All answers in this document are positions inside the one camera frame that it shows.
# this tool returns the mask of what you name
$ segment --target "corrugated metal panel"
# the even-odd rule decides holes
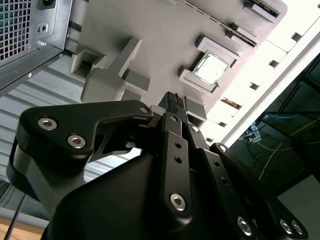
[[[20,114],[28,108],[81,103],[84,83],[69,75],[71,58],[64,56],[0,98],[0,180],[8,181],[6,166]],[[90,163],[85,181],[91,181],[140,154],[139,149],[122,156],[109,156]]]

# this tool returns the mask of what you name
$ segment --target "black cable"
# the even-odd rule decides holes
[[[275,120],[277,117],[275,116],[274,118],[272,118],[270,121],[268,121],[265,125],[263,125],[262,127],[260,127],[259,129],[252,131],[253,133],[260,131],[261,129],[263,129],[265,126],[269,125],[273,120]]]
[[[10,190],[11,190],[11,188],[12,188],[13,186],[12,185],[10,185],[10,187],[8,187],[8,191],[6,192],[6,195],[4,196],[4,198],[0,201],[0,204],[4,201],[4,199],[8,196],[8,194],[9,194],[9,192],[10,192]]]
[[[12,218],[12,221],[11,221],[10,226],[9,226],[9,228],[8,228],[8,231],[6,231],[6,234],[5,234],[3,240],[9,240],[9,239],[10,239],[11,233],[12,233],[14,227],[15,227],[15,224],[16,224],[16,222],[17,222],[19,213],[20,213],[20,211],[21,211],[21,209],[22,209],[22,206],[24,205],[24,202],[25,202],[26,198],[27,198],[27,195],[26,195],[26,194],[22,196],[22,198],[21,198],[21,200],[20,200],[20,202],[19,202],[19,205],[18,205],[18,207],[16,208],[16,211],[15,211],[15,213],[14,213],[14,215],[13,215],[13,218]]]
[[[301,85],[300,85],[300,82],[298,81],[294,85],[293,89],[290,91],[288,96],[285,98],[285,100],[283,101],[282,105],[279,107],[278,112],[282,112],[283,110],[285,110],[285,108],[288,106],[288,104],[294,98],[294,96],[296,95],[296,93],[298,92],[300,87],[301,87]]]
[[[12,194],[14,194],[15,190],[16,190],[16,188],[13,189],[13,191],[11,192],[8,201],[6,201],[5,205],[3,206],[4,208],[7,206],[8,202],[10,201],[10,198],[12,197]]]
[[[286,115],[318,115],[320,114],[320,110],[318,111],[266,111],[266,114],[277,115],[277,116],[286,116]]]
[[[320,122],[320,119],[318,119],[318,118],[316,118],[316,117],[313,117],[313,116],[309,116],[309,115],[307,115],[307,114],[301,114],[301,116],[307,117],[307,118],[309,118],[309,119],[316,120],[317,122]]]

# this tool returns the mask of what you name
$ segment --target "blue cable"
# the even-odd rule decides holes
[[[278,116],[278,115],[274,115],[274,114],[270,114],[270,113],[268,113],[268,114],[271,115],[271,116],[274,116],[274,117],[276,117],[276,118],[279,118],[279,119],[294,119],[294,118],[300,116],[300,114],[298,114],[298,115],[293,115],[293,116]]]

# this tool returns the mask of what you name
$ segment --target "gray fixture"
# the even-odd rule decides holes
[[[133,37],[107,69],[95,68],[88,74],[81,96],[83,103],[120,101],[128,83],[131,86],[142,84],[148,91],[150,80],[131,69],[127,70],[135,60],[142,42],[142,39]]]
[[[287,6],[281,0],[273,2],[272,9],[279,13],[277,23],[245,10],[241,0],[89,1],[78,48],[85,46],[106,56],[109,68],[132,36],[142,39],[128,68],[150,79],[148,91],[134,92],[128,85],[126,89],[140,95],[148,106],[157,105],[171,91],[201,99],[211,109],[286,14]],[[229,65],[215,84],[192,74],[207,51]]]

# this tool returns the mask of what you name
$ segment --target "cable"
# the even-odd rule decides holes
[[[306,129],[307,127],[309,127],[310,125],[314,124],[315,122],[317,122],[317,121],[314,120],[314,121],[310,122],[309,124],[303,126],[302,128],[300,128],[300,129],[298,129],[297,131],[295,131],[294,133],[292,133],[292,134],[290,135],[290,137],[292,137],[293,135],[301,132],[302,130]],[[260,177],[259,177],[259,180],[261,180],[261,178],[262,178],[262,176],[263,176],[263,174],[264,174],[267,166],[269,165],[270,160],[272,159],[272,157],[276,154],[276,152],[279,151],[279,149],[280,149],[282,146],[283,146],[283,143],[281,143],[281,144],[277,147],[277,149],[271,154],[271,156],[269,157],[269,160],[266,162],[266,164],[265,164],[265,166],[264,166],[264,168],[263,168],[263,170],[262,170],[262,172],[261,172],[261,175],[260,175]]]
[[[24,195],[22,196],[20,202],[19,202],[18,207],[17,207],[16,210],[15,210],[15,213],[14,213],[14,215],[13,215],[12,221],[11,221],[9,227],[8,227],[8,231],[6,231],[6,234],[5,234],[3,240],[9,240],[9,239],[10,239],[11,233],[12,233],[14,227],[15,227],[15,224],[16,224],[16,222],[17,222],[19,213],[20,213],[20,211],[21,211],[21,209],[22,209],[22,206],[24,205],[24,202],[25,202],[26,198],[27,198],[27,195],[24,194]]]
[[[8,202],[10,201],[10,198],[12,197],[12,194],[14,194],[15,190],[16,190],[16,188],[13,189],[13,191],[11,192],[8,201],[6,201],[5,205],[3,206],[4,208],[7,206]]]
[[[271,113],[268,113],[268,114],[271,115],[271,116],[274,116],[275,118],[279,118],[279,119],[294,119],[296,117],[301,116],[300,114],[293,115],[293,116],[280,116],[280,115],[274,115],[274,114],[271,114]]]
[[[317,122],[317,120],[314,120],[312,122],[310,122],[309,124],[305,125],[304,127],[300,128],[299,130],[295,131],[294,133],[292,133],[289,137],[292,137],[293,135],[301,132],[302,130],[306,129],[307,127],[309,127],[310,125],[314,124],[315,122]]]
[[[252,131],[253,133],[260,131],[261,129],[263,129],[265,126],[269,125],[273,120],[275,120],[276,117],[272,118],[270,121],[268,121],[265,125],[263,125],[262,127],[260,127],[259,129]]]
[[[268,150],[270,150],[270,151],[276,151],[276,149],[269,148],[269,147],[261,144],[261,143],[258,142],[258,141],[257,141],[256,143],[259,144],[261,147],[263,147],[263,148],[265,148],[265,149],[268,149]],[[308,143],[308,144],[312,145],[312,144],[319,144],[319,143],[320,143],[320,141],[316,141],[316,142],[310,142],[310,143]],[[292,149],[292,147],[284,148],[284,149],[281,149],[281,150],[279,150],[279,151],[287,151],[287,150],[290,150],[290,149]]]
[[[312,145],[312,144],[320,144],[320,141],[316,141],[316,142],[311,142],[311,143],[309,143],[310,145]]]
[[[268,159],[268,161],[266,162],[266,164],[265,164],[265,166],[264,166],[264,168],[263,168],[263,170],[262,170],[262,172],[261,172],[261,175],[260,175],[260,177],[259,177],[259,180],[261,180],[261,178],[262,178],[262,176],[263,176],[263,174],[265,173],[265,170],[266,170],[266,168],[267,168],[267,166],[269,165],[269,163],[270,163],[270,160],[272,159],[272,157],[276,154],[276,152],[278,152],[278,150],[282,147],[282,143],[278,146],[278,148],[271,154],[271,156],[269,157],[269,159]]]
[[[270,151],[276,151],[276,149],[271,149],[271,148],[269,148],[269,147],[261,144],[261,143],[258,142],[258,141],[257,141],[256,143],[259,144],[261,147],[263,147],[263,148],[265,148],[265,149],[268,149],[268,150],[270,150]],[[292,147],[284,148],[284,149],[281,149],[281,150],[279,150],[279,151],[287,151],[287,150],[290,150],[290,149],[292,149]]]
[[[12,188],[13,186],[12,185],[10,185],[10,187],[8,187],[8,192],[6,193],[6,195],[4,196],[4,198],[0,201],[0,204],[5,200],[5,198],[8,196],[8,194],[9,194],[9,192],[10,192],[10,190],[11,190],[11,188]]]

